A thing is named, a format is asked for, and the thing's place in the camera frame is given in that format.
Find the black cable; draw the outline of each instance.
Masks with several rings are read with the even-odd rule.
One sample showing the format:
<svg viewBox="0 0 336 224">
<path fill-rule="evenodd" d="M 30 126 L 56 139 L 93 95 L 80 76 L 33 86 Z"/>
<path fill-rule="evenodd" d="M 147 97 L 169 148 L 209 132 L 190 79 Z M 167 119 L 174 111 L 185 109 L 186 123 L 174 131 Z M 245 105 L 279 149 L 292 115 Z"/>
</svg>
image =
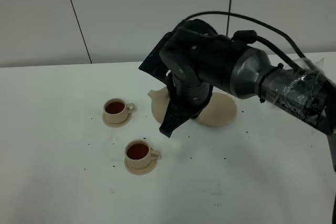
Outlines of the black cable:
<svg viewBox="0 0 336 224">
<path fill-rule="evenodd" d="M 274 45 L 271 41 L 262 38 L 260 36 L 256 37 L 256 40 L 262 44 L 264 44 L 266 47 L 271 49 L 274 53 L 276 53 L 285 63 L 287 63 L 292 69 L 298 70 L 300 67 L 291 60 L 284 52 L 282 52 L 276 45 Z"/>
<path fill-rule="evenodd" d="M 288 43 L 292 46 L 292 48 L 294 49 L 294 51 L 297 53 L 297 55 L 300 57 L 300 58 L 305 58 L 305 55 L 302 53 L 302 51 L 300 50 L 300 48 L 295 44 L 295 42 L 287 35 L 285 34 L 283 31 L 280 31 L 279 29 L 275 28 L 275 27 L 272 27 L 270 25 L 267 25 L 266 23 L 264 22 L 261 22 L 255 18 L 250 18 L 250 17 L 247 17 L 247 16 L 244 16 L 244 15 L 241 15 L 241 14 L 236 14 L 236 13 L 229 13 L 229 12 L 222 12 L 222 11 L 219 11 L 219 10 L 211 10 L 211 11 L 208 11 L 208 12 L 201 12 L 201 13 L 195 13 L 193 15 L 190 15 L 188 17 L 186 17 L 184 20 L 182 20 L 175 28 L 173 31 L 176 31 L 178 27 L 182 26 L 186 21 L 188 21 L 189 19 L 191 18 L 194 18 L 194 17 L 197 17 L 197 16 L 202 16 L 202 15 L 207 15 L 207 14 L 220 14 L 220 15 L 229 15 L 229 16 L 233 16 L 233 17 L 236 17 L 236 18 L 242 18 L 242 19 L 245 19 L 245 20 L 248 20 L 248 21 L 251 21 L 253 23 L 256 23 L 258 25 L 261 25 L 261 26 L 264 26 L 274 32 L 276 32 L 277 34 L 283 36 L 283 38 L 286 39 L 286 41 L 288 41 Z"/>
</svg>

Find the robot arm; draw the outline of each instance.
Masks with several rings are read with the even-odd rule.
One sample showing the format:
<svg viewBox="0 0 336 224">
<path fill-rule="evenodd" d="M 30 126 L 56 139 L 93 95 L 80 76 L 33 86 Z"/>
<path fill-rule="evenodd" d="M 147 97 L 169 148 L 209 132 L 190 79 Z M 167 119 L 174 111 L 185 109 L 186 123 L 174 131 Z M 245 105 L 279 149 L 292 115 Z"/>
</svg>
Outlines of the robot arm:
<svg viewBox="0 0 336 224">
<path fill-rule="evenodd" d="M 233 39 L 218 35 L 202 20 L 185 22 L 166 34 L 139 69 L 167 85 L 170 102 L 160 131 L 172 132 L 199 115 L 217 87 L 240 99 L 259 96 L 328 137 L 336 170 L 336 87 L 307 58 L 299 66 L 272 66 L 262 50 L 248 46 L 253 31 Z"/>
</svg>

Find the plastic wrap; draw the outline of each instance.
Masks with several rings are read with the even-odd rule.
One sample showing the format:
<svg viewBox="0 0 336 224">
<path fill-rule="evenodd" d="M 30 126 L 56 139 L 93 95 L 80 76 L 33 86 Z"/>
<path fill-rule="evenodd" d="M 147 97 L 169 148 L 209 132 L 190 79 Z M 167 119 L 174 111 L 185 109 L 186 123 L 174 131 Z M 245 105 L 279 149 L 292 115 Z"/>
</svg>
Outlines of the plastic wrap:
<svg viewBox="0 0 336 224">
<path fill-rule="evenodd" d="M 307 58 L 294 61 L 301 69 L 286 66 L 270 74 L 262 84 L 266 101 L 317 127 L 324 107 L 326 93 L 323 89 L 327 78 L 317 65 Z"/>
</svg>

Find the beige saucer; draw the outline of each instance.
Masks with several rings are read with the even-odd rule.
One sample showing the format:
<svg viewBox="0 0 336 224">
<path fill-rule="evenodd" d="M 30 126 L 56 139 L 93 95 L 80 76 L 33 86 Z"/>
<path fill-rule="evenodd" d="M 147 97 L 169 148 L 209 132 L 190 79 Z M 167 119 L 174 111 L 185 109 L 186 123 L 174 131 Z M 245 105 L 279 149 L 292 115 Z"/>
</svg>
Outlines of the beige saucer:
<svg viewBox="0 0 336 224">
<path fill-rule="evenodd" d="M 103 121 L 104 124 L 107 125 L 108 127 L 112 127 L 112 128 L 118 128 L 121 126 L 124 126 L 125 124 L 127 124 L 132 118 L 132 113 L 128 114 L 127 118 L 125 121 L 121 122 L 121 123 L 109 123 L 106 119 L 105 119 L 105 114 L 103 114 Z"/>
<path fill-rule="evenodd" d="M 149 163 L 148 166 L 146 166 L 145 168 L 142 168 L 142 169 L 134 169 L 134 168 L 131 168 L 127 165 L 127 161 L 126 161 L 126 158 L 124 160 L 124 164 L 125 164 L 125 168 L 131 173 L 131 174 L 134 174 L 134 175 L 144 175 L 144 174 L 147 174 L 147 173 L 150 173 L 151 171 L 154 170 L 154 168 L 156 167 L 158 163 L 158 160 L 157 159 L 153 159 L 151 160 L 151 162 Z"/>
</svg>

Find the cup of tea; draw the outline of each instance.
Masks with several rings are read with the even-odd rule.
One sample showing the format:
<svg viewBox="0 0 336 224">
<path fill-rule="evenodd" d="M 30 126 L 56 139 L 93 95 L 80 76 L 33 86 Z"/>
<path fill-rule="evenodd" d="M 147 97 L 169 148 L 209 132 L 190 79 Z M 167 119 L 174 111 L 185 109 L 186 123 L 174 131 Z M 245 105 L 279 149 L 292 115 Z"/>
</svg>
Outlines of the cup of tea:
<svg viewBox="0 0 336 224">
<path fill-rule="evenodd" d="M 121 127 L 132 118 L 134 103 L 126 103 L 120 98 L 113 98 L 104 104 L 103 121 L 110 127 Z"/>
<path fill-rule="evenodd" d="M 151 172 L 160 158 L 160 152 L 153 150 L 144 140 L 134 140 L 125 148 L 125 167 L 132 174 Z"/>
</svg>

